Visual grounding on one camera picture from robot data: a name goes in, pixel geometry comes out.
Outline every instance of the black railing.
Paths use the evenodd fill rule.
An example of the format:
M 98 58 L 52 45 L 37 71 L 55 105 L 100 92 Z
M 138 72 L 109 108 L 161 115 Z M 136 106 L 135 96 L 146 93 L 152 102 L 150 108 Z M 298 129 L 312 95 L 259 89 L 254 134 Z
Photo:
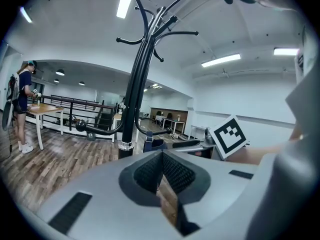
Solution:
M 105 101 L 102 101 L 102 104 L 99 104 L 99 102 L 95 101 L 88 101 L 83 99 L 76 99 L 76 98 L 68 98 L 68 97 L 61 97 L 56 95 L 51 96 L 41 96 L 40 103 L 47 104 L 59 108 L 69 109 L 69 112 L 63 111 L 64 115 L 68 115 L 68 118 L 63 118 L 62 124 L 64 126 L 69 126 L 69 130 L 72 130 L 72 127 L 76 127 L 76 123 L 80 120 L 77 117 L 85 118 L 86 123 L 88 125 L 92 125 L 101 129 L 109 129 L 111 128 L 112 122 L 113 122 L 113 114 L 114 114 L 114 107 L 113 106 L 106 106 L 104 105 Z M 38 103 L 38 99 L 32 99 L 28 98 L 28 103 L 36 104 Z M 105 113 L 104 109 L 109 110 L 108 118 L 101 118 L 102 114 Z M 87 112 L 87 113 L 96 113 L 96 116 L 89 116 L 85 114 L 77 114 L 77 111 L 81 112 Z M 52 116 L 48 114 L 44 114 L 44 117 L 48 118 L 55 118 L 56 121 L 50 121 L 43 119 L 44 122 L 49 122 L 55 125 L 60 125 L 60 116 Z

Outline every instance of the white sneakers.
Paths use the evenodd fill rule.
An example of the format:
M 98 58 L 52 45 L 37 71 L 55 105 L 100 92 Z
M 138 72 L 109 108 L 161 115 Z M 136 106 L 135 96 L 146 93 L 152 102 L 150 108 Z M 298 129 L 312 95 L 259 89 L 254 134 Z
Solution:
M 34 150 L 34 147 L 31 146 L 28 142 L 25 143 L 25 145 L 21 145 L 19 143 L 19 151 L 22 151 L 22 154 L 27 154 Z

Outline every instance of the ponytail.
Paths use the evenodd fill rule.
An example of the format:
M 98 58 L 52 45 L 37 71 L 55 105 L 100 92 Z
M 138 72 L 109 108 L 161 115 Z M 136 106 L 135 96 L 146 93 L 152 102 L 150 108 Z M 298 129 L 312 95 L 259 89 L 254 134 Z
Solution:
M 18 75 L 22 72 L 22 70 L 26 69 L 28 67 L 28 64 L 23 64 L 22 67 L 16 72 Z

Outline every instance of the woman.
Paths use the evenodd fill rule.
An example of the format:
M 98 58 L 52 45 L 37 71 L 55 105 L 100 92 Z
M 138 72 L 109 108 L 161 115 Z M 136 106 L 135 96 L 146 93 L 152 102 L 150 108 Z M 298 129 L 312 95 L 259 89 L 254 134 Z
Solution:
M 36 72 L 37 62 L 29 60 L 27 64 L 22 65 L 18 70 L 19 75 L 19 98 L 13 101 L 13 111 L 15 118 L 15 135 L 18 139 L 19 151 L 27 154 L 34 150 L 34 147 L 26 143 L 25 138 L 25 122 L 28 106 L 28 96 L 35 98 L 36 94 L 30 91 L 31 74 Z
M 292 10 L 300 13 L 300 9 L 296 6 L 293 0 L 255 1 L 264 7 L 276 8 L 277 10 Z M 320 46 L 318 43 L 318 37 L 312 27 L 307 23 L 305 24 L 302 32 L 302 45 L 303 47 L 299 50 L 294 60 L 297 83 L 299 83 L 302 78 L 311 71 L 311 69 L 317 70 L 317 65 L 320 63 Z M 302 131 L 297 122 L 288 141 L 298 140 L 301 136 Z M 244 147 L 229 156 L 227 161 L 258 165 L 264 155 L 279 153 L 285 145 L 286 143 L 265 148 Z

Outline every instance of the ceiling light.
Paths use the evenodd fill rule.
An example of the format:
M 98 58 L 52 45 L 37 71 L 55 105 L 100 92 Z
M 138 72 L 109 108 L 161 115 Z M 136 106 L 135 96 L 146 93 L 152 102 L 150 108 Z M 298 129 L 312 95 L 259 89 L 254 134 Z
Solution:
M 297 48 L 274 48 L 274 55 L 296 56 L 299 49 Z
M 201 65 L 202 65 L 202 67 L 206 68 L 206 67 L 210 67 L 210 66 L 213 66 L 216 64 L 240 60 L 240 59 L 241 59 L 240 53 L 237 53 L 234 55 L 230 55 L 230 56 L 226 56 L 226 57 L 222 57 L 222 58 L 217 58 L 217 59 L 202 63 Z
M 58 69 L 57 72 L 55 72 L 57 75 L 59 76 L 64 76 L 65 75 L 65 71 L 63 69 Z
M 20 12 L 22 13 L 23 17 L 25 17 L 26 21 L 31 23 L 32 20 L 31 18 L 29 17 L 28 13 L 25 11 L 25 8 L 23 7 L 20 7 Z
M 120 0 L 116 16 L 125 19 L 130 3 L 131 0 Z

